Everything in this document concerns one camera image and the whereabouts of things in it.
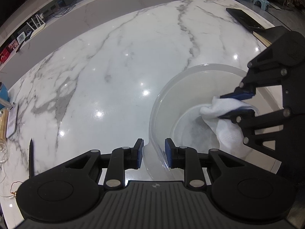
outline blue gripper pad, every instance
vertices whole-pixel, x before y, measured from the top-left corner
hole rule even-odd
[[[227,94],[227,95],[221,95],[220,98],[234,98],[236,100],[247,100],[247,99],[251,99],[254,96],[253,93],[231,93],[231,94]]]
[[[142,155],[142,148],[144,146],[144,140],[142,140],[142,143],[139,147],[139,150],[138,150],[138,156],[137,156],[137,160],[138,160],[138,168],[141,167],[141,163],[142,163],[142,158],[143,158],[143,155]]]
[[[170,150],[170,145],[169,145],[167,139],[165,140],[165,155],[167,158],[168,167],[171,168],[171,166],[172,166],[171,150]]]

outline marble countertop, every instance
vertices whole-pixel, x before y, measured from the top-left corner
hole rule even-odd
[[[1,82],[11,88],[35,64],[88,30],[122,15],[172,1],[177,0],[79,0],[65,16],[47,21],[44,29],[25,42],[18,53],[10,54],[0,66]]]
[[[31,138],[35,174],[91,149],[111,153],[138,138],[146,144],[154,101],[176,74],[205,63],[247,71],[265,46],[226,7],[241,8],[264,27],[273,26],[234,0],[175,1],[106,22],[30,69],[9,91],[19,111],[1,195],[10,194],[12,182],[28,178]],[[150,177],[143,170],[126,171],[126,178]],[[22,221],[15,199],[0,202],[8,227],[14,228]]]

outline metal pin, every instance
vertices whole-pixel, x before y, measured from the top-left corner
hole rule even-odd
[[[284,115],[284,117],[289,117],[290,116],[290,110],[285,108],[284,111],[283,111],[283,115]]]
[[[237,117],[236,117],[236,122],[237,122],[237,123],[241,122],[241,120],[242,120],[242,118],[241,118],[240,116],[237,116]]]
[[[108,181],[106,181],[106,185],[108,187],[117,187],[121,185],[121,182],[117,179],[110,179]]]
[[[194,188],[199,188],[204,185],[204,181],[195,179],[195,180],[190,181],[190,185]]]
[[[287,69],[281,69],[281,75],[286,76],[287,75]]]
[[[249,139],[247,137],[244,137],[243,141],[242,141],[244,144],[247,144],[249,143]]]

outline wall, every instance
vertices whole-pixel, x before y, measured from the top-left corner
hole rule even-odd
[[[53,0],[27,0],[0,27],[0,45],[29,17]]]
[[[35,64],[76,36],[127,13],[171,1],[176,0],[84,0],[65,16],[47,23],[12,54],[1,67],[0,80],[9,89]]]

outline white towel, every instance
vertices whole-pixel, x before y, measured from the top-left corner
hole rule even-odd
[[[212,104],[204,104],[201,107],[200,114],[204,122],[216,134],[220,150],[244,159],[251,148],[243,144],[242,130],[231,120],[218,119],[219,116],[236,109],[253,109],[256,113],[258,112],[257,108],[248,103],[233,98],[220,99],[214,96]]]

